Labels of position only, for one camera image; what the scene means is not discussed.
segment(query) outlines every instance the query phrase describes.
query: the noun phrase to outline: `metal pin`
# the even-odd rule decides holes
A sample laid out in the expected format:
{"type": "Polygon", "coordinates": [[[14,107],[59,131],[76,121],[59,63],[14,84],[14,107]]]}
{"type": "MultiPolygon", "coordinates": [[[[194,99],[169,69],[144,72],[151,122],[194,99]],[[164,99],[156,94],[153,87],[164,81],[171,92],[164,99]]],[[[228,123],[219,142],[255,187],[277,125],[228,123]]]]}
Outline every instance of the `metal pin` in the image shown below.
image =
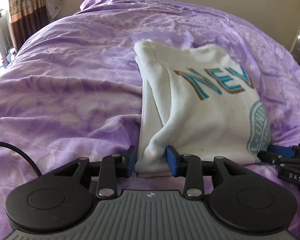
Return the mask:
{"type": "Polygon", "coordinates": [[[199,197],[202,194],[202,191],[197,188],[191,188],[187,190],[186,194],[189,197],[199,197]]]}
{"type": "Polygon", "coordinates": [[[114,190],[112,188],[102,188],[98,194],[102,197],[110,197],[114,194],[114,190]]]}

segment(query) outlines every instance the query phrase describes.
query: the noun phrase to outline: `black circular housing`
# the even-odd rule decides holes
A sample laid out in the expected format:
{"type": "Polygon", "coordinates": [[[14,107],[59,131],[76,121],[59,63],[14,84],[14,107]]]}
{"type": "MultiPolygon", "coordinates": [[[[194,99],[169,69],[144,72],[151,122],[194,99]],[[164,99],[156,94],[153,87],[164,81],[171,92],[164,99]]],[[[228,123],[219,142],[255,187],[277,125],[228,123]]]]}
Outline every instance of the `black circular housing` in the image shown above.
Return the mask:
{"type": "Polygon", "coordinates": [[[263,177],[233,176],[209,197],[212,213],[233,229],[271,234],[289,227],[297,209],[294,195],[263,177]]]}
{"type": "Polygon", "coordinates": [[[69,228],[92,208],[88,190],[72,177],[42,176],[14,189],[5,209],[14,229],[48,233],[69,228]]]}

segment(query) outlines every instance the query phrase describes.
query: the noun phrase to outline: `gray ribbed surface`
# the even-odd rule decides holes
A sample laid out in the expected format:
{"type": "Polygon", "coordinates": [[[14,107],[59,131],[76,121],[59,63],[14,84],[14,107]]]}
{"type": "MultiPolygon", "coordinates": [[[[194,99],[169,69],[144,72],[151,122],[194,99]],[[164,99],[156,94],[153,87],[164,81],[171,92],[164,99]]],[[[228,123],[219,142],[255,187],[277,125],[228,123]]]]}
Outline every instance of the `gray ribbed surface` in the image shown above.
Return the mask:
{"type": "Polygon", "coordinates": [[[82,224],[51,235],[12,232],[8,240],[293,240],[288,232],[247,236],[222,227],[201,202],[188,201],[178,191],[125,190],[101,201],[82,224]]]}

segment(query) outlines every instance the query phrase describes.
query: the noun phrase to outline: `purple blanket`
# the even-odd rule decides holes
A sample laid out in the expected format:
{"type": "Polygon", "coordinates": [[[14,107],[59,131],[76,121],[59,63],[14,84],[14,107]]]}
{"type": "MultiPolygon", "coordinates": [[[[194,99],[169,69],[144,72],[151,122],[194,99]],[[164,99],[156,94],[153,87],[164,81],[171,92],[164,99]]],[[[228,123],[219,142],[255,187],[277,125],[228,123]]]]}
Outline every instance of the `purple blanket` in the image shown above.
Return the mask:
{"type": "MultiPolygon", "coordinates": [[[[163,0],[85,0],[81,12],[34,34],[0,75],[0,141],[26,152],[42,173],[80,156],[99,161],[138,144],[142,80],[133,44],[152,39],[187,48],[215,43],[253,80],[274,143],[300,142],[300,67],[291,54],[249,22],[224,12],[163,0]]],[[[300,195],[271,166],[251,169],[300,195]]],[[[0,239],[11,228],[4,201],[36,177],[17,154],[0,148],[0,239]]],[[[120,188],[180,189],[184,179],[120,179],[120,188]]],[[[211,190],[211,183],[206,183],[211,190]]]]}

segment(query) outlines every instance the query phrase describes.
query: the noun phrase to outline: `curtain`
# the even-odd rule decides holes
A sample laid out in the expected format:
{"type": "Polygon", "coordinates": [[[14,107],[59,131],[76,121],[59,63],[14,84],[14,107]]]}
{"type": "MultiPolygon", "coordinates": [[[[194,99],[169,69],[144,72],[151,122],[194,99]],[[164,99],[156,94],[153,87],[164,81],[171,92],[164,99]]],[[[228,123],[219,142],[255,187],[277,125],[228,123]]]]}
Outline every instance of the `curtain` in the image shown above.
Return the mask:
{"type": "Polygon", "coordinates": [[[32,34],[48,24],[45,0],[9,0],[9,11],[18,50],[32,34]]]}

